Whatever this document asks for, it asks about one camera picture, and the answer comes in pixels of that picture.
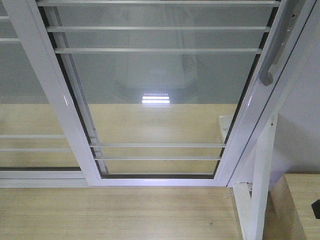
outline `horizontal bar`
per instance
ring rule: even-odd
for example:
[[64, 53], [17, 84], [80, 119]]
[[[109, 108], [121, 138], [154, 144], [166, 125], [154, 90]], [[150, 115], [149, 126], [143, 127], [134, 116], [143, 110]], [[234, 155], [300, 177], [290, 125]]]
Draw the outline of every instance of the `horizontal bar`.
[[108, 30], [130, 31], [208, 31], [208, 32], [244, 32], [258, 31], [268, 33], [268, 26], [49, 26], [48, 33], [83, 33]]
[[2, 171], [0, 179], [84, 179], [81, 171]]
[[260, 48], [56, 48], [56, 54], [261, 54]]
[[219, 161], [219, 156], [97, 156], [94, 160], [116, 160], [116, 161]]
[[96, 143], [91, 148], [225, 148], [224, 143]]
[[0, 38], [0, 44], [19, 44], [19, 38]]
[[185, 5], [190, 7], [278, 7], [279, 1], [194, 1], [194, 0], [38, 0], [39, 7], [103, 7], [105, 5]]
[[9, 23], [10, 18], [9, 16], [0, 16], [0, 23]]
[[66, 153], [71, 152], [71, 148], [0, 148], [0, 152]]
[[65, 135], [0, 135], [0, 139], [64, 139]]
[[109, 173], [108, 176], [114, 175], [209, 175], [212, 176], [212, 172], [152, 172], [152, 173], [145, 173], [145, 172], [137, 172], [137, 173]]

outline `white support frame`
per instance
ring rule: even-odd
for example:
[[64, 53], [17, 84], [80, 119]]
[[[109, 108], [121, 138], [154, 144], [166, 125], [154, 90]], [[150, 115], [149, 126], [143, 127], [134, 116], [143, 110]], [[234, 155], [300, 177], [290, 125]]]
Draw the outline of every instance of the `white support frame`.
[[233, 185], [243, 240], [262, 240], [263, 237], [277, 118], [277, 115], [271, 116], [256, 143], [251, 197], [247, 183]]
[[320, 3], [307, 1], [299, 16], [300, 18], [304, 18], [304, 20], [297, 22], [299, 28], [295, 28], [291, 34], [299, 34], [299, 38], [292, 52], [293, 57], [289, 59], [287, 67], [283, 70], [289, 81], [286, 83], [282, 95], [273, 108], [271, 118], [266, 123], [256, 142], [253, 162], [252, 197], [250, 197], [248, 184], [239, 182], [239, 179], [242, 178], [241, 172], [243, 173], [243, 170], [248, 165], [248, 161], [251, 161], [250, 159], [244, 161], [242, 166], [238, 166], [235, 176], [231, 179], [243, 240], [262, 240], [263, 238], [278, 113], [292, 87], [299, 79], [301, 72], [307, 67], [308, 59], [314, 53], [315, 46], [320, 43], [319, 14]]
[[[52, 0], [42, 0], [39, 3], [53, 3]], [[134, 1], [134, 4], [145, 4], [147, 1]], [[154, 1], [159, 4], [177, 4], [175, 1]], [[179, 4], [190, 4], [196, 6], [203, 1], [178, 1]], [[277, 7], [278, 15], [270, 29], [269, 38], [265, 43], [260, 60], [253, 74], [247, 94], [240, 108], [238, 118], [230, 134], [229, 141], [214, 179], [101, 179], [95, 160], [92, 156], [90, 146], [87, 142], [82, 125], [78, 118], [71, 95], [66, 86], [63, 74], [55, 56], [54, 49], [49, 40], [47, 30], [42, 22], [38, 6], [34, 0], [3, 0], [3, 5], [10, 17], [12, 25], [20, 38], [21, 44], [28, 56], [30, 63], [40, 81], [40, 84], [52, 105], [56, 116], [61, 124], [64, 134], [69, 141], [70, 147], [78, 160], [90, 186], [192, 186], [192, 187], [225, 187], [231, 179], [234, 169], [242, 156], [243, 150], [252, 148], [260, 135], [262, 128], [268, 120], [275, 106], [282, 86], [277, 82], [266, 87], [260, 82], [258, 72], [262, 62], [270, 50], [272, 38], [276, 32], [277, 25], [283, 13], [286, 0], [278, 1], [204, 1], [206, 4], [224, 5], [233, 7], [237, 5], [258, 7], [263, 4]]]

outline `white aluminum frame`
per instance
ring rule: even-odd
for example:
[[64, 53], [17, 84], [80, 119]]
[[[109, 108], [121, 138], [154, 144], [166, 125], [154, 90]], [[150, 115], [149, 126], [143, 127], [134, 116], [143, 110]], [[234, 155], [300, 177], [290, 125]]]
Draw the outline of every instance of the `white aluminum frame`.
[[[46, 2], [53, 3], [54, 1], [39, 1], [42, 6], [44, 6]], [[143, 4], [147, 3], [147, 1], [141, 1], [139, 4], [142, 4], [142, 2]], [[173, 4], [175, 1], [156, 2], [161, 4], [164, 2]], [[202, 3], [202, 1], [189, 2], [192, 5], [195, 5], [195, 3]], [[217, 4], [220, 6], [232, 2], [234, 6], [237, 4], [249, 4], [255, 7], [260, 6], [260, 4], [262, 4], [261, 2], [263, 2], [263, 4], [271, 3], [267, 1], [246, 1], [246, 3], [242, 1], [230, 1], [228, 3], [226, 3], [227, 1], [207, 2], [212, 5]], [[187, 3], [188, 1], [180, 1], [179, 4]], [[260, 60], [257, 64], [255, 73], [253, 74], [247, 94], [243, 100], [238, 118], [234, 124], [233, 131], [230, 134], [229, 141], [226, 144], [221, 163], [214, 179], [101, 179], [36, 2], [34, 0], [3, 0], [3, 5], [10, 17], [12, 25], [39, 79], [48, 101], [56, 113], [57, 119], [64, 131], [64, 135], [70, 144], [88, 185], [177, 187], [225, 187], [232, 177], [244, 149], [252, 148], [252, 145], [257, 141], [262, 128], [266, 124], [271, 111], [283, 90], [283, 88], [278, 87], [277, 82], [274, 82], [270, 86], [264, 86], [260, 82], [258, 72], [268, 54], [268, 51], [270, 50], [272, 38], [276, 32], [277, 25], [279, 24], [281, 14], [285, 10], [285, 3], [286, 0], [282, 0], [280, 5], [277, 1], [272, 2], [274, 6], [279, 5], [278, 14], [274, 20], [272, 28], [270, 29], [269, 38], [261, 53]]]

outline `metal bar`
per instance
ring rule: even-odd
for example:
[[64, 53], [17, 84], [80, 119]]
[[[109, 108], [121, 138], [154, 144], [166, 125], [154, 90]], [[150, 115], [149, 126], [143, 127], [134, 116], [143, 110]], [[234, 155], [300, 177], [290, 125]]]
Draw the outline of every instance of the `metal bar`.
[[185, 5], [210, 7], [278, 7], [279, 1], [193, 1], [193, 0], [38, 0], [39, 7], [103, 7], [105, 5]]
[[48, 26], [48, 33], [83, 33], [107, 30], [130, 31], [208, 31], [208, 32], [248, 32], [268, 33], [268, 26]]
[[56, 54], [236, 54], [253, 53], [261, 54], [260, 48], [56, 48]]
[[0, 148], [0, 152], [20, 153], [67, 153], [71, 148]]
[[0, 16], [0, 23], [9, 23], [10, 18], [9, 16]]
[[0, 171], [0, 179], [84, 179], [81, 171]]
[[0, 38], [0, 44], [19, 44], [19, 38]]
[[91, 148], [225, 148], [224, 143], [97, 143]]
[[65, 135], [0, 135], [0, 139], [64, 139]]
[[212, 172], [137, 172], [137, 173], [109, 173], [109, 175], [209, 175], [212, 176]]
[[[58, 11], [57, 7], [48, 7], [45, 9], [45, 14], [48, 18], [50, 25], [56, 25], [61, 26], [63, 25], [61, 21], [61, 17]], [[65, 33], [56, 34], [55, 41], [58, 44], [58, 46], [68, 48], [69, 47], [69, 41], [67, 39], [67, 36]], [[85, 124], [85, 128], [87, 130], [87, 134], [89, 134], [91, 143], [95, 144], [99, 142], [98, 134], [96, 131], [96, 127], [94, 124], [94, 121], [92, 119], [90, 109], [88, 106], [88, 102], [86, 100], [86, 96], [84, 94], [84, 90], [81, 85], [80, 77], [78, 74], [78, 70], [74, 61], [74, 58], [71, 54], [63, 54], [61, 56], [61, 59], [63, 61], [64, 68], [67, 72], [67, 75], [70, 80], [70, 84], [72, 87], [72, 90], [74, 92], [82, 119]], [[95, 148], [93, 149], [94, 153], [97, 157], [103, 156], [103, 151], [101, 148]], [[98, 165], [100, 168], [100, 171], [103, 174], [108, 173], [107, 163], [105, 161], [98, 161]]]
[[219, 156], [97, 156], [94, 160], [116, 160], [116, 161], [162, 161], [162, 160], [173, 160], [173, 161], [219, 161]]

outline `glass pane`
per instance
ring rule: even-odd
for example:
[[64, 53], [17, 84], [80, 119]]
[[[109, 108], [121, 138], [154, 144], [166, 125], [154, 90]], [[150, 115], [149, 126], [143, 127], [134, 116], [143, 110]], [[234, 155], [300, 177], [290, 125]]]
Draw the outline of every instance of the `glass pane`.
[[66, 36], [71, 48], [223, 49], [258, 48], [262, 31], [108, 30]]
[[[219, 116], [232, 115], [237, 107], [236, 104], [170, 104], [170, 107], [143, 107], [141, 104], [89, 106], [100, 141], [103, 143], [222, 143]], [[166, 149], [159, 154], [171, 154], [173, 150], [177, 151]], [[180, 151], [179, 154], [183, 155], [184, 151], [190, 149]], [[195, 156], [202, 151], [205, 152], [203, 149], [199, 151], [193, 148], [189, 154], [194, 151]]]
[[0, 168], [79, 167], [22, 46], [1, 44], [0, 56]]
[[110, 174], [212, 174], [218, 161], [108, 160]]
[[89, 103], [141, 104], [168, 94], [171, 104], [237, 104], [255, 54], [74, 54]]
[[[58, 48], [79, 48], [71, 58], [101, 143], [218, 144], [225, 142], [220, 118], [232, 119], [272, 9], [119, 3], [45, 11], [52, 27], [58, 14], [59, 26], [73, 28], [53, 36]], [[139, 157], [218, 157], [222, 150], [102, 149], [108, 158], [137, 159], [106, 161], [111, 174], [213, 173], [218, 161]]]
[[64, 26], [266, 26], [272, 7], [109, 4], [58, 7]]

